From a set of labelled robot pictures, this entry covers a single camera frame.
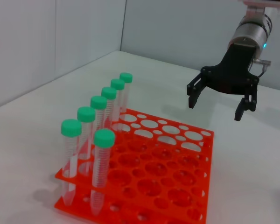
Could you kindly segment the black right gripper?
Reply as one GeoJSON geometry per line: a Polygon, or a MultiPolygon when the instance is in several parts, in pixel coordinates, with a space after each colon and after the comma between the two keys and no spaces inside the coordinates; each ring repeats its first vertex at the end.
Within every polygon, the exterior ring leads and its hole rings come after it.
{"type": "Polygon", "coordinates": [[[254,112],[257,105],[259,78],[248,69],[256,54],[255,47],[232,44],[222,61],[215,66],[205,66],[187,84],[189,108],[193,109],[201,92],[209,87],[225,94],[243,95],[235,111],[235,121],[240,121],[244,111],[254,112]]]}

